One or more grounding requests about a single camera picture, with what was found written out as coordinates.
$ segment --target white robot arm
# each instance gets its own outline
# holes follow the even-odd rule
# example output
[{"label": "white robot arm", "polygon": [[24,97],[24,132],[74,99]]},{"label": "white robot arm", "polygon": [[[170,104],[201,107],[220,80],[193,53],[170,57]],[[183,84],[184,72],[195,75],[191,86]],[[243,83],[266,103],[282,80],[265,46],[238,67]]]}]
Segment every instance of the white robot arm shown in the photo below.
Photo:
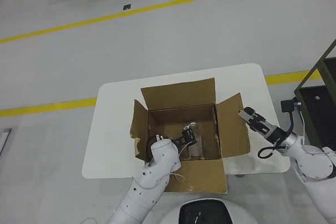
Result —
[{"label": "white robot arm", "polygon": [[328,223],[336,223],[336,152],[328,147],[322,149],[314,146],[304,146],[301,137],[290,131],[268,123],[252,108],[239,111],[239,115],[249,127],[261,134],[273,144],[272,147],[262,148],[258,156],[262,159],[271,157],[261,156],[265,150],[276,150],[282,156],[290,157],[291,164],[300,181],[316,208]]},{"label": "white robot arm", "polygon": [[153,159],[133,178],[127,194],[114,211],[109,224],[139,224],[162,196],[172,172],[181,166],[177,147],[157,136],[151,146]]}]

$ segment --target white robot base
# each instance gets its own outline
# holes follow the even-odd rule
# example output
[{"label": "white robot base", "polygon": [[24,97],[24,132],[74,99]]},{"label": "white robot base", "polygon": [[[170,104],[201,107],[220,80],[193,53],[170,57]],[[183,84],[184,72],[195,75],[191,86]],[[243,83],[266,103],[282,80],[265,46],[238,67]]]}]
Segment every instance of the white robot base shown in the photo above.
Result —
[{"label": "white robot base", "polygon": [[193,199],[171,210],[160,224],[258,224],[242,206],[221,198]]}]

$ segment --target cardboard box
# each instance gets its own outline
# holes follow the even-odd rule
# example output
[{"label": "cardboard box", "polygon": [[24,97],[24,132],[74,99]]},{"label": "cardboard box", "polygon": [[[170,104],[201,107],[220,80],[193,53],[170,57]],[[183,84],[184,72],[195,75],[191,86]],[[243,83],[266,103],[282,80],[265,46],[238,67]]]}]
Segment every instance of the cardboard box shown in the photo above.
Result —
[{"label": "cardboard box", "polygon": [[248,129],[238,115],[244,108],[240,93],[216,104],[214,78],[141,91],[148,109],[134,101],[130,134],[135,139],[136,158],[151,160],[150,137],[161,134],[175,139],[184,124],[196,122],[205,160],[189,160],[184,150],[176,173],[185,181],[171,178],[166,192],[227,192],[223,159],[250,152]]}]

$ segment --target gray floor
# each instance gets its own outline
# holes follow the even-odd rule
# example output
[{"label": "gray floor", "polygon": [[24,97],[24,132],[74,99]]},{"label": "gray floor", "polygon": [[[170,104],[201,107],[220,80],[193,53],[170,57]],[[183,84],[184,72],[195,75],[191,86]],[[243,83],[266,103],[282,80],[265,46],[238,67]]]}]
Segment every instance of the gray floor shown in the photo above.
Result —
[{"label": "gray floor", "polygon": [[[269,86],[275,106],[283,100],[282,90],[289,94],[296,85]],[[276,110],[287,128],[287,115],[279,112],[279,106]],[[13,128],[0,159],[0,224],[78,224],[86,217],[99,223],[108,220],[131,180],[83,178],[93,112],[89,107],[0,118],[0,134],[6,127]],[[302,133],[298,119],[295,132]],[[144,223],[156,223],[177,204],[199,197],[230,199],[260,223],[325,223],[291,169],[283,174],[228,176],[227,183],[228,194],[164,194]]]},{"label": "gray floor", "polygon": [[[137,0],[133,8],[166,2]],[[0,0],[0,39],[122,11],[129,0]],[[265,75],[308,70],[336,37],[336,1],[195,0],[0,44],[0,110],[96,97],[108,82],[243,63]],[[269,86],[279,101],[297,83]],[[105,223],[130,180],[86,180],[94,108],[0,118],[13,129],[0,159],[0,224]],[[302,133],[297,114],[295,132]],[[325,223],[292,170],[227,178],[260,223]],[[145,223],[203,194],[164,194]]]}]

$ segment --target white table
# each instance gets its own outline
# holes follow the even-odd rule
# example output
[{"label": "white table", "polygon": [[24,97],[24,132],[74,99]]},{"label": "white table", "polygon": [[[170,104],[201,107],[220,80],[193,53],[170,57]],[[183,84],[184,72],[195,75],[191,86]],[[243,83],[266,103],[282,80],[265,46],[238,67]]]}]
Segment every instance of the white table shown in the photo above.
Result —
[{"label": "white table", "polygon": [[[97,104],[88,138],[82,175],[88,179],[128,178],[134,175],[143,161],[134,157],[134,140],[129,135],[133,115],[133,100],[144,106],[142,87],[168,85],[215,78],[217,103],[240,92],[244,107],[250,106],[272,124],[279,125],[263,71],[257,64],[242,64],[202,71],[185,72],[104,84]],[[258,151],[270,146],[262,136],[249,130],[251,152],[224,158],[226,174],[260,174],[285,172],[289,158],[279,153],[266,160]]]}]

